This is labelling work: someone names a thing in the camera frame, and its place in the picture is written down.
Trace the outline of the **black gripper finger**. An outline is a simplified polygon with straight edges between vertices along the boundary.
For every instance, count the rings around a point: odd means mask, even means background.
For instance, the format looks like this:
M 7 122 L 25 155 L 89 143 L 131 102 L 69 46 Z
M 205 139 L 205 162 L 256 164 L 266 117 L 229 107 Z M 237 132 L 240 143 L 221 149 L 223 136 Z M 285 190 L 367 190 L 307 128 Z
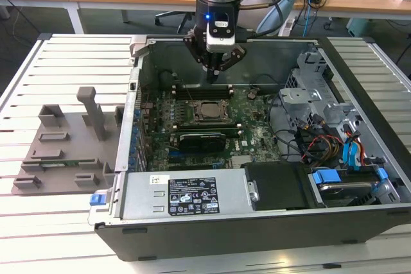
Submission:
M 243 49 L 241 46 L 235 46 L 232 51 L 226 54 L 216 53 L 216 62 L 214 64 L 214 81 L 218 79 L 221 72 L 224 72 L 236 65 L 245 57 L 246 54 L 247 50 Z
M 203 31 L 189 31 L 183 42 L 198 64 L 206 71 L 206 81 L 214 82 L 213 56 L 207 50 L 206 35 Z

